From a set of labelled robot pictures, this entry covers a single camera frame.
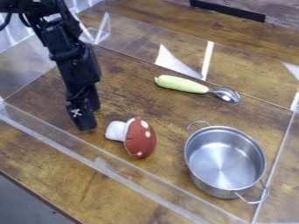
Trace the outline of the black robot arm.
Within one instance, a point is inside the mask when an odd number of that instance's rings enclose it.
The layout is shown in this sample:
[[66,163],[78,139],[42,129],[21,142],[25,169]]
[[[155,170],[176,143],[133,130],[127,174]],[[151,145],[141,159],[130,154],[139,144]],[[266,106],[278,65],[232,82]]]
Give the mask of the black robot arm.
[[65,0],[0,0],[0,13],[7,14],[0,31],[18,14],[49,48],[67,88],[70,118],[79,130],[94,130],[98,127],[94,112],[101,109],[97,83],[102,72],[93,45],[81,40],[81,22]]

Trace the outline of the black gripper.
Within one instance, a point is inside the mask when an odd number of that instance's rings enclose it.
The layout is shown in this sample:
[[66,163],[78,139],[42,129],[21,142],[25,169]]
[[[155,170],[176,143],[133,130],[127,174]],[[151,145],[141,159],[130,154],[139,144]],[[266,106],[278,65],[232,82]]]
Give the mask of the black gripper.
[[101,69],[93,45],[85,42],[55,44],[50,48],[50,58],[57,62],[66,84],[70,118],[79,130],[93,130],[98,126],[94,111],[101,109],[95,85],[101,81]]

